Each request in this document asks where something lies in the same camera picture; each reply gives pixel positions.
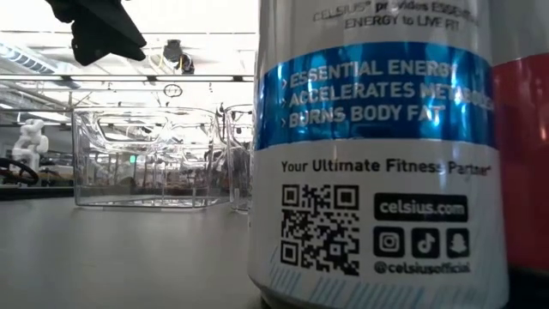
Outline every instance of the energy drink can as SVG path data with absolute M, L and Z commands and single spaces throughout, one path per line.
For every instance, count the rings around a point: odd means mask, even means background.
M 249 273 L 272 307 L 504 307 L 487 5 L 261 1 Z
M 511 298 L 536 306 L 549 286 L 549 2 L 491 4 Z

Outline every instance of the tiktok icon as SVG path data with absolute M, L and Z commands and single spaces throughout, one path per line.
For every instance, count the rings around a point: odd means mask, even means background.
M 412 230 L 412 255 L 414 258 L 439 258 L 440 233 L 436 228 Z

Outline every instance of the clear plastic bin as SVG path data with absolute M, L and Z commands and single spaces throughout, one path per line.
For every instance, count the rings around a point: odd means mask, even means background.
M 80 206 L 203 208 L 229 200 L 214 113 L 183 107 L 76 108 Z
M 251 203 L 252 109 L 253 105 L 237 105 L 225 110 L 231 207 L 243 212 Z

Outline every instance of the fluorescent light fixture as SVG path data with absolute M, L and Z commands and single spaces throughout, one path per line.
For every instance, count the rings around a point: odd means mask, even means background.
M 159 82 L 232 82 L 232 76 L 157 76 Z
M 30 112 L 29 114 L 40 118 L 55 120 L 55 121 L 70 121 L 70 118 L 56 112 Z
M 75 82 L 146 82 L 146 76 L 71 76 Z
M 62 125 L 60 123 L 44 123 L 44 125 L 55 125 L 55 126 L 58 126 L 58 125 Z
M 0 81 L 62 81 L 61 76 L 48 75 L 0 75 Z
M 10 50 L 8 47 L 6 47 L 6 46 L 0 44 L 0 57 L 5 57 L 5 56 L 7 56 L 10 52 L 11 52 L 11 50 Z
M 100 123 L 100 126 L 109 126 L 109 125 L 114 125 L 114 126 L 123 126 L 123 127 L 142 127 L 142 126 L 147 126 L 147 125 L 154 125 L 154 124 L 130 124 L 130 123 Z
M 123 136 L 122 134 L 117 134 L 117 133 L 105 133 L 105 136 L 110 138 L 110 139 L 118 140 L 118 141 L 129 141 L 129 140 L 131 140 L 131 138 L 129 138 L 127 136 Z

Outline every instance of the social media icon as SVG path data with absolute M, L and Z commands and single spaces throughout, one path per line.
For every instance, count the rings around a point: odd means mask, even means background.
M 403 258 L 404 229 L 400 227 L 374 228 L 374 254 L 381 258 Z
M 466 228 L 449 228 L 446 231 L 446 254 L 448 258 L 468 258 L 469 230 Z
M 440 233 L 436 228 L 412 230 L 412 256 L 414 258 L 439 258 Z

